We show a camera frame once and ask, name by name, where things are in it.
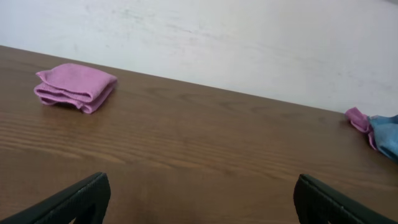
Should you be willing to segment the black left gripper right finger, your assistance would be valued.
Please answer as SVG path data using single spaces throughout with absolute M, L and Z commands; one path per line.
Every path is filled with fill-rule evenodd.
M 397 224 L 308 174 L 298 177 L 294 205 L 301 224 Z

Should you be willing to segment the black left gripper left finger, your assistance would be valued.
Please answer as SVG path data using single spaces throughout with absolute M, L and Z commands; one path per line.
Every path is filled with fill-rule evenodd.
M 106 173 L 97 172 L 1 220 L 1 224 L 102 224 L 110 197 Z

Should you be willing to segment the purple microfiber cloth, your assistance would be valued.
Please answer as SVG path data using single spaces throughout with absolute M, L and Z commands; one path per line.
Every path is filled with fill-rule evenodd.
M 74 63 L 37 72 L 37 76 L 42 82 L 34 93 L 43 104 L 68 103 L 86 114 L 94 113 L 118 82 L 114 75 Z

